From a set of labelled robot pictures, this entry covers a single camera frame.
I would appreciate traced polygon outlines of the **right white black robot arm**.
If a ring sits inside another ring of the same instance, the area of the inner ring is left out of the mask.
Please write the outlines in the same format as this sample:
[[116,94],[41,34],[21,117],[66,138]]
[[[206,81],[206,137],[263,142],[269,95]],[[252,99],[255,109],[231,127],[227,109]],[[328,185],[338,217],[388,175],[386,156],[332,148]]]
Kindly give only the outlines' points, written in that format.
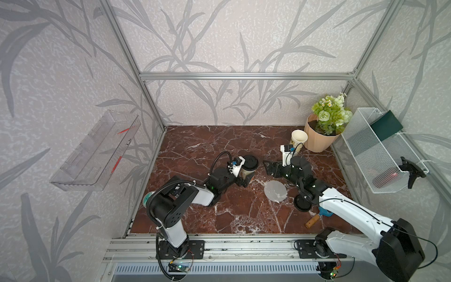
[[316,235],[309,249],[301,243],[295,244],[301,256],[308,252],[324,259],[351,256],[377,266],[393,282],[408,282],[420,269],[425,254],[409,222],[381,216],[316,179],[304,157],[295,156],[290,164],[270,161],[263,164],[267,175],[284,178],[297,187],[299,194],[294,204],[298,210],[307,212],[318,206],[319,210],[331,212],[362,233],[349,235],[327,227]]

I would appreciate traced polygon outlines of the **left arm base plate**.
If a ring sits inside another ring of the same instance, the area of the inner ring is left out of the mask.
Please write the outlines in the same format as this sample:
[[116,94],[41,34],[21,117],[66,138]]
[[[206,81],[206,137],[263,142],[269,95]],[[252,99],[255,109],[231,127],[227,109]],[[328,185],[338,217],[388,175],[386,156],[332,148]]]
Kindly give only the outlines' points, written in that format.
[[181,259],[188,257],[195,260],[203,259],[205,251],[204,240],[186,240],[179,247],[173,247],[168,241],[159,242],[158,255],[160,259]]

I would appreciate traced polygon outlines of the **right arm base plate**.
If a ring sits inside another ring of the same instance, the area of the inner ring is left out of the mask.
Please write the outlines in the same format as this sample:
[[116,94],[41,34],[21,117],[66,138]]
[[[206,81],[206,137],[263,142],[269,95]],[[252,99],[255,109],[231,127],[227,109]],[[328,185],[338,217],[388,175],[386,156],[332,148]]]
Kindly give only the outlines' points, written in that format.
[[333,253],[329,247],[316,243],[314,239],[301,239],[294,242],[294,249],[298,252],[300,259],[347,259],[344,254]]

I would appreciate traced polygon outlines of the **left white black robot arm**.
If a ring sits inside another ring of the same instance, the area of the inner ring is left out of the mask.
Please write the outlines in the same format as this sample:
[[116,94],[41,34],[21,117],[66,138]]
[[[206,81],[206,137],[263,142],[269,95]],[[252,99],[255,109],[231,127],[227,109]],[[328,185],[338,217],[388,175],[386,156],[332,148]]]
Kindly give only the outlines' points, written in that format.
[[172,177],[160,189],[149,192],[143,205],[149,219],[157,227],[157,236],[172,250],[185,252],[189,237],[184,230],[182,218],[193,205],[212,207],[217,204],[227,189],[236,184],[246,188],[255,176],[255,170],[230,165],[209,173],[204,184]]

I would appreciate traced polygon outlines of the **black plastic cup lid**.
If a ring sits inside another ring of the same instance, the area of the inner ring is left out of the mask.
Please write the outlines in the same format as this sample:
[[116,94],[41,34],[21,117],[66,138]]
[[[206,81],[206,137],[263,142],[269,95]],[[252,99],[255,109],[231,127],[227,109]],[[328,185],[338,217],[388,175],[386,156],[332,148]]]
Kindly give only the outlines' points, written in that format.
[[254,171],[258,168],[259,161],[255,156],[245,155],[243,158],[244,158],[245,162],[241,167],[242,169],[244,169],[246,171]]

